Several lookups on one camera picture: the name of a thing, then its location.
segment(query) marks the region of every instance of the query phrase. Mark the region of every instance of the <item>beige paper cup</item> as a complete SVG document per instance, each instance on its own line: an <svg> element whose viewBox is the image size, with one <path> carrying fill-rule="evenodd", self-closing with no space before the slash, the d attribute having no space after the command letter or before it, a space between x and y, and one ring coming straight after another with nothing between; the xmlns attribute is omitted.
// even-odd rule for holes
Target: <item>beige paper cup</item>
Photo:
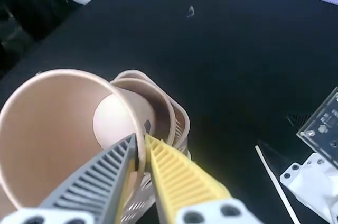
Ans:
<svg viewBox="0 0 338 224"><path fill-rule="evenodd" d="M151 83L133 78L114 80L112 85L132 91L144 97L155 112L155 130L153 136L173 145L175 136L175 113L168 98L158 91Z"/></svg>
<svg viewBox="0 0 338 224"><path fill-rule="evenodd" d="M114 94L128 110L137 136L139 170L145 167L144 138L132 105L108 81L79 70L52 70L23 83L0 112L0 180L17 207L36 207L102 148L93 132L99 103Z"/></svg>

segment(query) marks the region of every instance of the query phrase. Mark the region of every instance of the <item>black surface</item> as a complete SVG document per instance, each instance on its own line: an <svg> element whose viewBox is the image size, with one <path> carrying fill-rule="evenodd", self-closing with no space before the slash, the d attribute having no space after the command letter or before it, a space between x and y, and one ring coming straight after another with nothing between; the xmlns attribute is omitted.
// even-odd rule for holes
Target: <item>black surface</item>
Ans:
<svg viewBox="0 0 338 224"><path fill-rule="evenodd" d="M194 160L264 223L291 223L254 145L302 161L286 116L338 85L337 15L317 0L93 0L2 80L0 102L38 71L142 70L186 108ZM325 223L291 203L301 223Z"/></svg>

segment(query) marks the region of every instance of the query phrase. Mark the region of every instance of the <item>paper cup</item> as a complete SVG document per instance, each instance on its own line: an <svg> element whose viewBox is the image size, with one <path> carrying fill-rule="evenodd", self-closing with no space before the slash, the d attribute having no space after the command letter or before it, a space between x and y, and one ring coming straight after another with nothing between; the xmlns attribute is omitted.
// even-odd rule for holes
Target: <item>paper cup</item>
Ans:
<svg viewBox="0 0 338 224"><path fill-rule="evenodd" d="M0 112L0 179L13 205L38 206L102 151L93 132L93 116L100 102L112 94L130 114L137 137L139 169L128 187L128 198L132 197L145 167L143 125L133 106L105 79L62 69L23 83Z"/></svg>

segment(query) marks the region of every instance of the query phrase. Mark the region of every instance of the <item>screw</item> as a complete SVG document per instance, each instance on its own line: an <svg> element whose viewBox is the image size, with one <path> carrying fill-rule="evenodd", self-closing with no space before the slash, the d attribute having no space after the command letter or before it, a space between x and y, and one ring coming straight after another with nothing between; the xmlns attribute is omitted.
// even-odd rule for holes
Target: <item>screw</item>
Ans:
<svg viewBox="0 0 338 224"><path fill-rule="evenodd" d="M308 137L313 137L316 135L315 131L314 130L308 130L306 133L306 136Z"/></svg>
<svg viewBox="0 0 338 224"><path fill-rule="evenodd" d="M184 223L186 224L199 224L203 222L204 222L204 218L198 212L187 212L184 215Z"/></svg>
<svg viewBox="0 0 338 224"><path fill-rule="evenodd" d="M221 212L224 216L239 216L241 215L241 211L233 206L222 206Z"/></svg>
<svg viewBox="0 0 338 224"><path fill-rule="evenodd" d="M43 217L35 216L35 217L31 217L28 220L26 220L24 224L43 224L43 223L44 223Z"/></svg>
<svg viewBox="0 0 338 224"><path fill-rule="evenodd" d="M337 141L331 141L330 146L336 148L337 147Z"/></svg>
<svg viewBox="0 0 338 224"><path fill-rule="evenodd" d="M66 224L85 224L85 221L81 219L73 219L71 221L68 221Z"/></svg>

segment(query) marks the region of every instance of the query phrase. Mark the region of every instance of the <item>screw hole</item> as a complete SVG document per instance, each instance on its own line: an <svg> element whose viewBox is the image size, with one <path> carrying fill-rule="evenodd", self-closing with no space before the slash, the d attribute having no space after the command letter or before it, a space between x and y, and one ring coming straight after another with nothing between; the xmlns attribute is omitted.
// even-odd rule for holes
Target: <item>screw hole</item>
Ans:
<svg viewBox="0 0 338 224"><path fill-rule="evenodd" d="M86 224L86 222L81 219L73 219L68 221L66 224Z"/></svg>
<svg viewBox="0 0 338 224"><path fill-rule="evenodd" d="M44 218L41 216L34 216L25 221L25 224L43 224Z"/></svg>
<svg viewBox="0 0 338 224"><path fill-rule="evenodd" d="M241 215L241 211L238 208L233 206L222 206L221 212L224 216L239 216Z"/></svg>
<svg viewBox="0 0 338 224"><path fill-rule="evenodd" d="M204 218L198 212L187 212L184 215L184 222L186 224L199 224L204 222Z"/></svg>
<svg viewBox="0 0 338 224"><path fill-rule="evenodd" d="M325 162L324 159L318 159L318 161L317 161L317 163L318 163L319 165L323 164L324 162Z"/></svg>
<svg viewBox="0 0 338 224"><path fill-rule="evenodd" d="M331 141L330 146L333 147L333 148L336 148L337 147L337 141Z"/></svg>

